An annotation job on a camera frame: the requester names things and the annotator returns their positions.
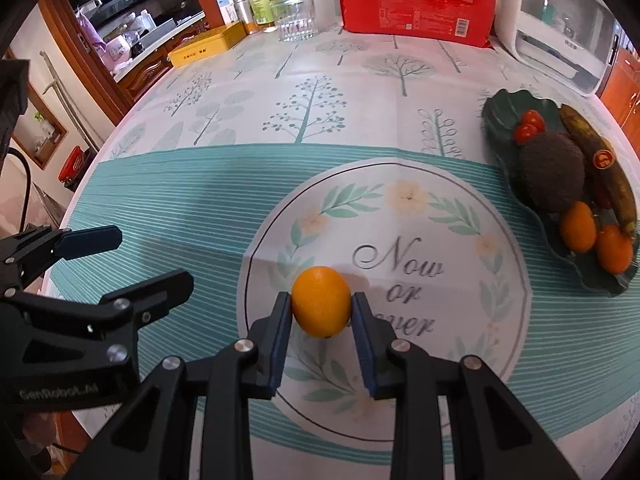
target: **white storage container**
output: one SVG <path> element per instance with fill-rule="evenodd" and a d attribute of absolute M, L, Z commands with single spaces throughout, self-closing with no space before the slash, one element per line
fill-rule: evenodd
<path fill-rule="evenodd" d="M 502 0 L 495 17 L 518 60 L 585 96 L 602 81 L 614 24 L 602 0 Z"/>

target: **barcode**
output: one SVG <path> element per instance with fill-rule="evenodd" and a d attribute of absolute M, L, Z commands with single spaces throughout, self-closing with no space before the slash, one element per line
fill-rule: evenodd
<path fill-rule="evenodd" d="M 466 38 L 466 32 L 469 30 L 469 20 L 458 18 L 456 22 L 456 36 Z"/>

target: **tablecloth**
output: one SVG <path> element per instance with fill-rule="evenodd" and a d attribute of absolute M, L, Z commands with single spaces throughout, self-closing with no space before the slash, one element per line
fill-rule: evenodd
<path fill-rule="evenodd" d="M 300 270 L 331 264 L 402 336 L 443 357 L 480 354 L 581 477 L 599 478 L 640 417 L 640 284 L 594 294 L 551 256 L 484 142 L 480 111 L 500 88 L 580 110 L 640 190 L 599 100 L 499 45 L 261 34 L 171 70 L 117 127 L 65 224 L 116 223 L 123 245 L 56 264 L 46 293 L 95 301 L 192 272 L 190 301 L 141 330 L 144 375 L 168 354 L 214 353 Z M 110 413 L 79 420 L 95 432 Z M 256 478 L 388 477 L 393 405 L 366 396 L 347 331 L 327 343 L 294 329 L 278 396 L 251 416 Z"/>

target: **avocado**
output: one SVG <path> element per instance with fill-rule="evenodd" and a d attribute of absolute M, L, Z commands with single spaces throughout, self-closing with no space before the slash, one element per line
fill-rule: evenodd
<path fill-rule="evenodd" d="M 537 208 L 564 212 L 582 195 L 584 155 L 567 137 L 542 132 L 520 149 L 520 177 Z"/>

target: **screw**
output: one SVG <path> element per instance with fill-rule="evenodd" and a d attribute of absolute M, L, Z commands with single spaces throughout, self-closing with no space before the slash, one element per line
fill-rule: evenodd
<path fill-rule="evenodd" d="M 127 310 L 130 305 L 131 302 L 127 298 L 118 298 L 113 302 L 113 306 L 116 308 L 116 310 Z"/>
<path fill-rule="evenodd" d="M 234 348 L 239 352 L 248 352 L 254 347 L 254 342 L 250 339 L 238 339 L 235 342 Z"/>
<path fill-rule="evenodd" d="M 162 368 L 165 370 L 175 370 L 178 366 L 180 366 L 180 358 L 175 355 L 162 359 Z"/>
<path fill-rule="evenodd" d="M 468 355 L 464 359 L 462 359 L 462 364 L 465 365 L 469 370 L 479 370 L 482 368 L 482 361 L 478 356 Z"/>
<path fill-rule="evenodd" d="M 391 342 L 391 348 L 396 352 L 408 352 L 409 348 L 411 348 L 411 343 L 406 339 L 394 339 Z"/>
<path fill-rule="evenodd" d="M 121 363 L 128 355 L 129 353 L 124 345 L 111 345 L 107 348 L 107 359 L 110 363 Z"/>

